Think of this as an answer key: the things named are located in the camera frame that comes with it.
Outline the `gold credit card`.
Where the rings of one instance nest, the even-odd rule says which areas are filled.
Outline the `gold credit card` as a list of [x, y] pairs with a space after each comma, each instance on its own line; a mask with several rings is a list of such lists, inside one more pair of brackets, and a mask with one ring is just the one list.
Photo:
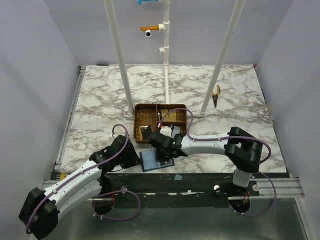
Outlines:
[[163, 122], [169, 122], [170, 121], [170, 115], [167, 114], [169, 112], [168, 109], [162, 109], [159, 111], [160, 119], [163, 120]]
[[174, 110], [169, 114], [170, 122], [177, 122], [177, 112]]

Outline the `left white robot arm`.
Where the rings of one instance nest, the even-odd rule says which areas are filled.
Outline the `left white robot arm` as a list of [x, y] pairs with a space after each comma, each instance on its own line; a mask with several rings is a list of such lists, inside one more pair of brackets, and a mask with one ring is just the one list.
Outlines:
[[80, 203], [117, 193], [111, 179], [106, 177], [107, 173], [118, 166], [128, 169], [139, 163], [129, 138], [119, 135], [110, 146], [93, 153], [67, 178], [44, 190], [36, 187], [28, 193], [18, 216], [26, 226], [26, 233], [38, 240], [46, 238], [59, 220]]

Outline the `blue leather card holder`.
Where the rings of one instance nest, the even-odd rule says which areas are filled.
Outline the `blue leather card holder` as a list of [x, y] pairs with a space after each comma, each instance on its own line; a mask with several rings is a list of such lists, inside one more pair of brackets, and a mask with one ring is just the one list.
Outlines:
[[173, 158], [165, 157], [159, 150], [155, 148], [142, 151], [139, 154], [143, 172], [175, 166], [175, 161]]

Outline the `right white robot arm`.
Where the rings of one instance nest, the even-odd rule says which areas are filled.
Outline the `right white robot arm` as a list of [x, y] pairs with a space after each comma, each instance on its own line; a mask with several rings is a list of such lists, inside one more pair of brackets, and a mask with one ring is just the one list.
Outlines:
[[241, 196], [248, 190], [253, 174], [258, 173], [263, 142], [239, 127], [216, 136], [177, 134], [174, 138], [153, 132], [147, 143], [164, 157], [179, 158], [198, 154], [227, 156], [236, 166], [230, 191]]

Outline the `white diamond credit card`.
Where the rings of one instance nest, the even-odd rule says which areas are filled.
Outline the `white diamond credit card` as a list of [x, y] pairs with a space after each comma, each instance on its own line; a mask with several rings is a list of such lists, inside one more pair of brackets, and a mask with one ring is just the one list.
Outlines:
[[172, 133], [171, 137], [174, 139], [176, 135], [179, 135], [181, 133], [181, 128], [175, 125], [170, 126]]

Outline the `black VIP credit card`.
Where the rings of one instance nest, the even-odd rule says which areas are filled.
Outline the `black VIP credit card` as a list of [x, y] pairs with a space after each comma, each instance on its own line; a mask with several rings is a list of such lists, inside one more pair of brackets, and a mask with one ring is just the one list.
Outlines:
[[139, 128], [139, 137], [141, 141], [147, 141], [152, 134], [152, 128], [150, 125], [141, 126]]

